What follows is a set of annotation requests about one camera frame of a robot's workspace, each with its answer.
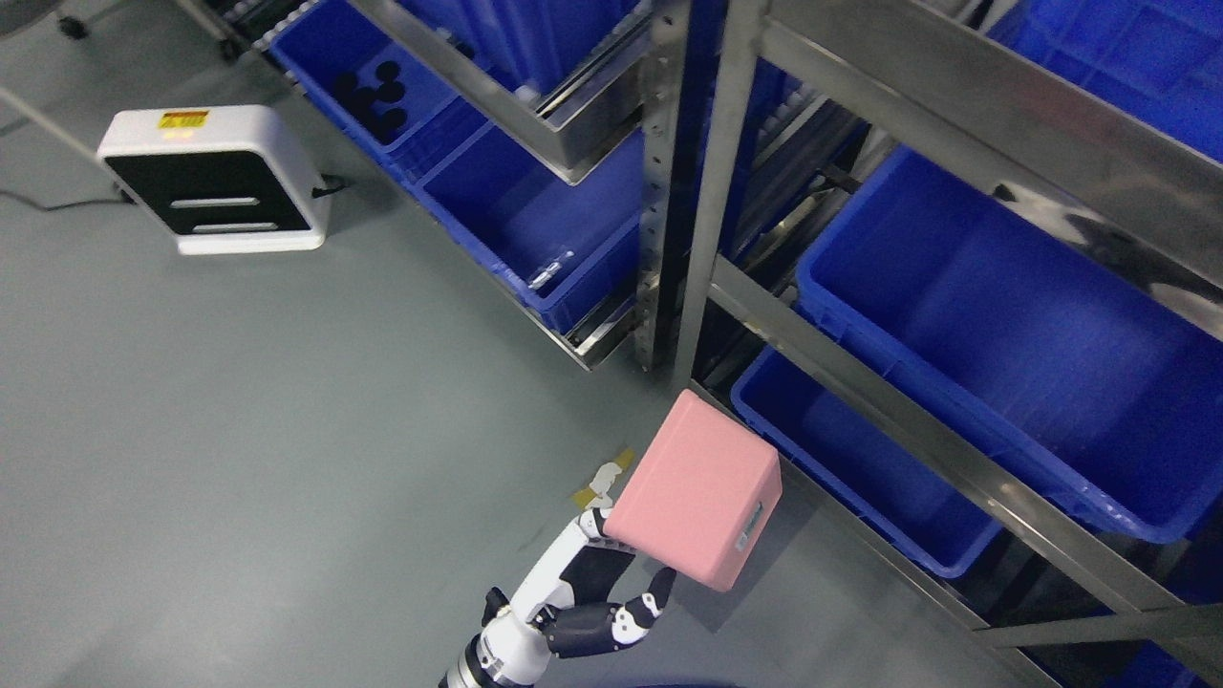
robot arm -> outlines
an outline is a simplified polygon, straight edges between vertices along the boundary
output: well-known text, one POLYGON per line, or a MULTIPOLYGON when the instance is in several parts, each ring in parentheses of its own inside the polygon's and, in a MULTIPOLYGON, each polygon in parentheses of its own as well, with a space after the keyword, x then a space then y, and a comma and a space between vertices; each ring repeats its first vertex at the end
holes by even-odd
POLYGON ((553 656, 614 653, 641 642, 662 615, 675 582, 664 568, 649 590, 623 605, 607 601, 636 551, 603 532, 610 510, 587 510, 571 521, 506 600, 484 598, 481 633, 439 688, 533 686, 553 656))
POLYGON ((636 645, 649 633, 663 615, 674 584, 675 569, 663 568, 645 594, 623 605, 588 602, 564 610, 545 605, 532 624, 558 657, 614 653, 636 645))

black panel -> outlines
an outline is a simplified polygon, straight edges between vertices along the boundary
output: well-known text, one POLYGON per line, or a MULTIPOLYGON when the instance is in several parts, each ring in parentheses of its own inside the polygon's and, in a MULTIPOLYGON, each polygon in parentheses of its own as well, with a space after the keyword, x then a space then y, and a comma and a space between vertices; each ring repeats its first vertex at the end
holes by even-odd
POLYGON ((229 222, 275 222, 283 231, 309 229, 268 163, 251 150, 121 155, 106 158, 106 164, 175 233, 194 233, 199 224, 229 222), (174 200, 246 196, 258 198, 259 204, 170 207, 174 200))

blue plastic bin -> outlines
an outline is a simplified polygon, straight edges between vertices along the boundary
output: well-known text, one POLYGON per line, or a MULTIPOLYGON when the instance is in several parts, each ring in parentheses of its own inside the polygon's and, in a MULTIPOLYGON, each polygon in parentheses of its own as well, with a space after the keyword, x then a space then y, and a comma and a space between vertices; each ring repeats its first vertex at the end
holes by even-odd
POLYGON ((1025 0, 991 35, 1223 160, 1223 2, 1025 0))
POLYGON ((511 75, 511 88, 527 84, 541 94, 569 76, 636 5, 629 0, 400 1, 511 75))
POLYGON ((797 276, 808 320, 1071 516, 1170 543, 1223 491, 1223 343, 921 155, 797 276))
POLYGON ((731 403, 752 430, 936 576, 963 576, 1002 529, 773 349, 739 379, 731 403))
POLYGON ((636 132, 569 186, 489 123, 415 193, 544 324, 567 332, 637 269, 643 150, 636 132), (532 290, 552 262, 560 269, 532 290))
POLYGON ((419 178, 487 121, 344 0, 316 5, 272 42, 272 53, 319 110, 396 177, 419 178), (377 86, 382 82, 374 70, 388 60, 400 66, 397 78, 406 93, 397 103, 373 109, 382 114, 402 108, 407 122, 383 143, 340 104, 335 84, 341 73, 355 72, 361 86, 377 86))

black cable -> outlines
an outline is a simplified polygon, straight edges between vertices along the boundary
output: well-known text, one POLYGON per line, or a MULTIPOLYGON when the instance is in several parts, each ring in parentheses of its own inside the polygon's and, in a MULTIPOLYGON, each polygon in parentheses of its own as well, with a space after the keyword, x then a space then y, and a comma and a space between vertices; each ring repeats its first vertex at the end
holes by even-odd
POLYGON ((323 177, 323 181, 328 186, 327 186, 327 188, 318 188, 318 187, 316 187, 311 192, 311 196, 314 197, 314 198, 322 198, 323 196, 330 196, 331 193, 339 193, 340 191, 344 191, 345 188, 349 188, 350 186, 352 186, 352 183, 350 183, 347 178, 344 178, 342 176, 340 176, 338 174, 320 174, 319 176, 323 177))
POLYGON ((56 210, 66 210, 68 208, 79 208, 82 205, 110 205, 110 204, 130 205, 131 204, 131 200, 125 200, 122 198, 89 198, 89 199, 86 199, 86 200, 73 200, 71 203, 61 203, 59 205, 44 205, 44 204, 39 203, 38 200, 34 200, 29 196, 22 196, 21 193, 17 193, 15 191, 6 191, 4 188, 0 188, 0 197, 12 198, 13 200, 21 203, 22 205, 27 205, 27 207, 33 208, 33 209, 35 209, 38 211, 42 211, 42 213, 54 213, 56 210))

epoxy floor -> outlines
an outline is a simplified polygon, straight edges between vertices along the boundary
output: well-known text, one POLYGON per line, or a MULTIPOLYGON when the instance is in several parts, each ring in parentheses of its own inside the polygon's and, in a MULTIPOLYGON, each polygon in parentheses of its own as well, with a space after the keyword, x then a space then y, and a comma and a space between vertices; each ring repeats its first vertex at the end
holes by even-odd
MULTIPOLYGON (((0 198, 0 686, 432 687, 669 407, 627 348, 580 371, 270 67, 168 0, 68 2, 0 83, 95 145, 120 109, 267 103, 357 186, 316 252, 180 257, 133 207, 0 198)), ((0 188, 109 180, 0 109, 0 188)), ((621 596, 640 591, 638 563, 621 596)), ((645 644, 542 688, 1018 686, 818 508, 734 593, 681 582, 645 644)))

